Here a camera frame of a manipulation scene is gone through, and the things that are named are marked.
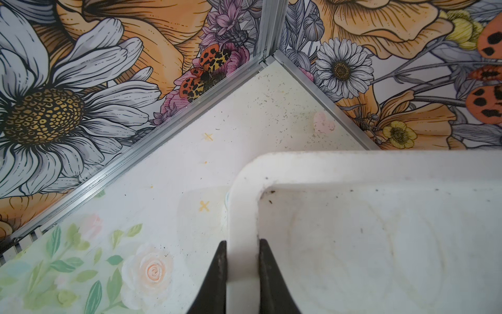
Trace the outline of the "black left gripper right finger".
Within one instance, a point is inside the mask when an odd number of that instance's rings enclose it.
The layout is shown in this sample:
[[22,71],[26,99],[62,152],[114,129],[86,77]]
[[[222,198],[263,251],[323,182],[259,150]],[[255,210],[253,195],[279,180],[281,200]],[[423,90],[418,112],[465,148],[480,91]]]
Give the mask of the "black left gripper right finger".
[[301,313],[266,239],[260,239],[260,313]]

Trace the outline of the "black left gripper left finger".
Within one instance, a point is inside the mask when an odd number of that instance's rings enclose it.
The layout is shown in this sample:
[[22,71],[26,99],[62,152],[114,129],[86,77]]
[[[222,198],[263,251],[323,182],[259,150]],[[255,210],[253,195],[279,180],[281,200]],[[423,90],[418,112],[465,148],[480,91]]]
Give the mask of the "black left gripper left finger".
[[199,292],[188,314],[226,313],[227,241],[218,244]]

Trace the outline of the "white plastic drawer cabinet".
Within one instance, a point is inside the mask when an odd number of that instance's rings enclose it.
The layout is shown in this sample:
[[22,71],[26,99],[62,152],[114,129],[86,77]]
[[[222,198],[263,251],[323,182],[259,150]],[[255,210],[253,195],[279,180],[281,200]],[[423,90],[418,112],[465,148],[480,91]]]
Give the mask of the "white plastic drawer cabinet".
[[265,154],[227,207],[227,312],[267,240],[302,313],[500,313],[501,153]]

